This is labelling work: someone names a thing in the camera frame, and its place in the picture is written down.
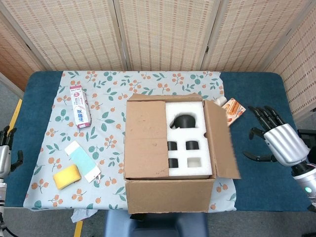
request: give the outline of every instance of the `black cup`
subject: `black cup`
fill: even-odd
[[[180,115],[174,120],[172,126],[176,128],[191,128],[196,127],[196,120],[191,115]]]
[[[167,142],[168,151],[176,151],[178,149],[176,142]]]
[[[187,150],[198,150],[198,142],[197,141],[188,141],[186,142]]]
[[[169,168],[178,168],[179,167],[178,159],[176,159],[176,158],[169,158],[168,161],[169,161]]]

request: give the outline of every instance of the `blue tabletop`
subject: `blue tabletop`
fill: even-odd
[[[24,163],[6,178],[6,206],[22,207],[57,94],[62,72],[36,72],[26,87],[16,122],[12,162],[17,150],[23,150]],[[222,73],[225,96],[234,97],[244,107],[269,105],[295,128],[281,77],[273,73]],[[247,110],[230,127],[241,180],[234,180],[237,210],[303,211],[310,202],[291,176],[291,169],[279,163],[258,163],[242,151],[269,154],[265,142],[248,139],[252,127],[260,128],[255,116]]]

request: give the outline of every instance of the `robotic hand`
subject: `robotic hand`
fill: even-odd
[[[278,161],[292,168],[292,176],[299,183],[312,202],[308,210],[316,212],[316,166],[306,162],[310,150],[297,135],[295,130],[283,121],[277,112],[268,106],[249,109],[255,114],[261,126],[260,130],[253,127],[249,139],[254,135],[264,139],[273,155],[256,156],[244,151],[243,154],[254,161]]]
[[[3,221],[4,201],[6,194],[6,183],[4,183],[4,179],[10,172],[13,172],[23,163],[23,152],[18,151],[17,162],[11,164],[11,150],[16,128],[12,129],[8,133],[9,129],[10,127],[6,126],[2,131],[0,131],[0,237],[3,236],[3,230],[7,230],[12,236],[16,236],[6,227]]]

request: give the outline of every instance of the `floral tablecloth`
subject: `floral tablecloth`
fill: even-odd
[[[86,92],[92,124],[78,129],[69,87]],[[126,101],[133,93],[177,95],[198,93],[203,99],[224,95],[220,72],[64,71],[50,121],[24,201],[31,210],[127,209],[123,179]],[[53,175],[73,164],[64,149],[76,140],[101,169],[101,182],[84,178],[58,190]],[[232,179],[215,181],[209,212],[235,210]]]

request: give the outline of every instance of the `small box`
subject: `small box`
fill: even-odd
[[[70,86],[70,95],[77,128],[89,127],[91,116],[87,98],[81,85]]]
[[[165,108],[168,102],[203,103],[204,136],[212,169],[207,178],[170,179]],[[207,212],[215,178],[240,178],[225,110],[195,93],[130,97],[124,149],[124,178],[131,214]]]
[[[222,106],[226,110],[227,124],[230,126],[237,118],[239,118],[246,109],[234,98],[227,101]]]

